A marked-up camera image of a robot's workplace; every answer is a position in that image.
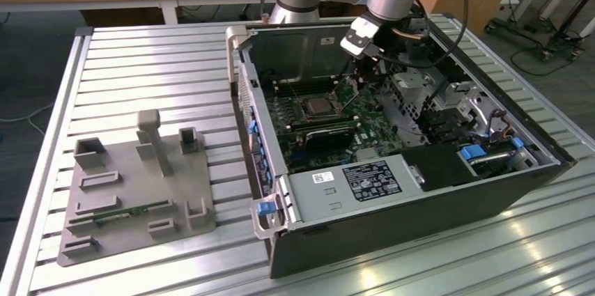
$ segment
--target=white box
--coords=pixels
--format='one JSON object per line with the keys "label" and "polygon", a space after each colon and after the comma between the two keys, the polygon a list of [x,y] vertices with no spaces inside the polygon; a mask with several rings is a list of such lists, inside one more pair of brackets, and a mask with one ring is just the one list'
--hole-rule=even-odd
{"label": "white box", "polygon": [[502,21],[508,21],[513,16],[513,12],[520,5],[520,0],[502,0],[500,9],[497,10],[494,17],[500,18]]}

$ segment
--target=circuit board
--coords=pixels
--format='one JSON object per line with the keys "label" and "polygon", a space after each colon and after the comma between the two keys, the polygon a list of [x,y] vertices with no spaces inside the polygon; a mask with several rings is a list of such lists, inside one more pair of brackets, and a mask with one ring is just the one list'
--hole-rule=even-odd
{"label": "circuit board", "polygon": [[[400,152],[404,143],[373,94],[373,86],[357,89],[350,78],[329,93],[267,98],[281,149],[290,173],[357,162],[358,150],[374,149],[380,157]],[[313,132],[352,130],[348,148],[311,152],[305,142]]]}

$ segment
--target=aluminum slotted table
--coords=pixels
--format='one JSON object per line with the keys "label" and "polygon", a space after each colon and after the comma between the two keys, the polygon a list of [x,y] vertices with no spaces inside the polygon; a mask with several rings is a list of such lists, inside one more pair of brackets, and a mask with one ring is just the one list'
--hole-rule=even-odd
{"label": "aluminum slotted table", "polygon": [[[454,39],[461,24],[442,15],[433,20]],[[0,295],[594,292],[594,140],[470,33],[461,48],[578,165],[492,219],[287,278],[269,278],[266,245],[250,220],[247,169],[227,82],[225,32],[239,23],[105,28],[77,37]],[[135,112],[151,108],[162,111],[162,134],[189,126],[205,133],[217,230],[61,267],[75,140],[135,140]]]}

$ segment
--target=blue latch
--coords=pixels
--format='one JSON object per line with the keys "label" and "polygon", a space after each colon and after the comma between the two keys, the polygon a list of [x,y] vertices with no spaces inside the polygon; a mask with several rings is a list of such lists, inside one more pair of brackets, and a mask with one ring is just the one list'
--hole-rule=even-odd
{"label": "blue latch", "polygon": [[514,137],[513,138],[513,145],[517,149],[522,148],[525,146],[524,141],[521,140],[520,137]]}
{"label": "blue latch", "polygon": [[482,146],[474,144],[462,148],[462,155],[465,160],[470,160],[478,157],[484,157],[485,155],[488,155],[488,152],[485,151]]}
{"label": "blue latch", "polygon": [[258,131],[259,129],[257,128],[257,120],[253,120],[253,122],[250,122],[249,132],[254,134]]}
{"label": "blue latch", "polygon": [[257,214],[259,214],[259,216],[275,214],[277,211],[278,206],[275,205],[275,202],[259,202],[257,204]]}

